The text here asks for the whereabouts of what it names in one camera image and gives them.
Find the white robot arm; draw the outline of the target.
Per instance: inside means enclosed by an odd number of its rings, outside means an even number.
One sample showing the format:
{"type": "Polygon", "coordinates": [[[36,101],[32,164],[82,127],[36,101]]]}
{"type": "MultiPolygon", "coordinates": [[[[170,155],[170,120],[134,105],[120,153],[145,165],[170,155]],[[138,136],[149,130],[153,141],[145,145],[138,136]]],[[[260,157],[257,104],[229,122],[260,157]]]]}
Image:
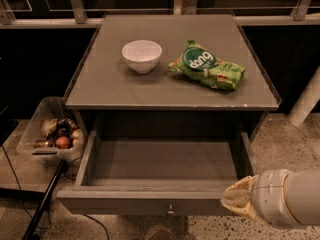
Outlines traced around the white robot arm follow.
{"type": "Polygon", "coordinates": [[[249,220],[279,229],[320,225],[320,68],[290,113],[261,125],[254,143],[259,174],[228,187],[221,204],[249,220]]]}

